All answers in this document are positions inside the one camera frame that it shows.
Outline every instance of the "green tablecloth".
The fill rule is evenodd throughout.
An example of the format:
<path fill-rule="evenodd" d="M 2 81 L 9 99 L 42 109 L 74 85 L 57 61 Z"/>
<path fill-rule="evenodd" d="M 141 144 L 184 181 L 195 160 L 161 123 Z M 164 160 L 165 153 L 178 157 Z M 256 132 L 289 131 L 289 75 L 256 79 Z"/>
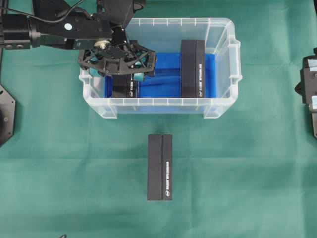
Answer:
<path fill-rule="evenodd" d="M 0 149 L 0 237 L 317 237 L 317 141 L 293 90 L 317 46 L 313 1 L 149 0 L 137 16 L 230 18 L 242 43 L 238 101 L 216 120 L 105 120 L 83 99 L 77 52 L 5 52 L 1 83 L 17 112 Z M 174 135 L 172 202 L 146 201 L 151 133 Z"/>

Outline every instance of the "black cable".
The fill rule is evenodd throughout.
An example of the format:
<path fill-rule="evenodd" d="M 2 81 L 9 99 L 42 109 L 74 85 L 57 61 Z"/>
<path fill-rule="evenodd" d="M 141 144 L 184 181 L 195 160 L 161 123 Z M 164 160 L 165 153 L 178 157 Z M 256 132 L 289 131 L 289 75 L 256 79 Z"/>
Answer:
<path fill-rule="evenodd" d="M 2 10 L 6 10 L 6 11 L 11 11 L 11 12 L 15 12 L 15 13 L 18 13 L 20 15 L 24 15 L 24 16 L 28 16 L 28 17 L 31 17 L 33 19 L 36 19 L 38 21 L 42 21 L 42 22 L 45 22 L 45 23 L 50 23 L 50 24 L 55 24 L 55 23 L 59 23 L 59 22 L 62 22 L 63 20 L 65 20 L 69 14 L 80 4 L 82 4 L 85 0 L 80 0 L 78 3 L 76 3 L 74 6 L 72 6 L 66 13 L 65 15 L 58 19 L 58 20 L 55 20 L 55 21 L 50 21 L 50 20 L 46 20 L 46 19 L 42 19 L 42 18 L 39 18 L 39 17 L 36 17 L 34 15 L 31 15 L 31 14 L 28 14 L 28 13 L 25 13 L 25 12 L 22 12 L 22 11 L 17 11 L 17 10 L 14 10 L 14 9 L 11 9 L 11 8 L 8 8 L 8 7 L 2 7 L 0 6 L 0 9 Z"/>

